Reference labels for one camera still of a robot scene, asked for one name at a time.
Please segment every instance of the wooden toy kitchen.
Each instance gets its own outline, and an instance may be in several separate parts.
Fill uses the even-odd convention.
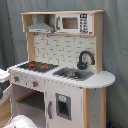
[[[115,76],[102,68],[103,11],[22,13],[28,61],[9,68],[12,118],[37,128],[106,128],[106,87]]]

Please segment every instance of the floor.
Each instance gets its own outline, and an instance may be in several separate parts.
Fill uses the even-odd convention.
[[[0,106],[0,128],[4,127],[11,119],[10,98]]]

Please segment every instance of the microwave door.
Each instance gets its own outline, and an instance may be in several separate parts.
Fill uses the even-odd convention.
[[[80,15],[63,14],[57,16],[57,32],[80,33]]]

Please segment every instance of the sink basin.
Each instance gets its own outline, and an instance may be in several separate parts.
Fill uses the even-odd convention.
[[[62,68],[53,73],[54,76],[63,77],[67,79],[74,79],[83,81],[92,76],[94,73],[91,71],[79,70],[74,68]]]

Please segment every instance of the white tile backsplash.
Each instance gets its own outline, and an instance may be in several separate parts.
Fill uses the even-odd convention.
[[[82,51],[88,50],[95,57],[95,43],[95,37],[35,35],[35,58],[36,61],[43,63],[76,68]],[[95,70],[88,55],[83,56],[83,62],[88,63],[88,69]]]

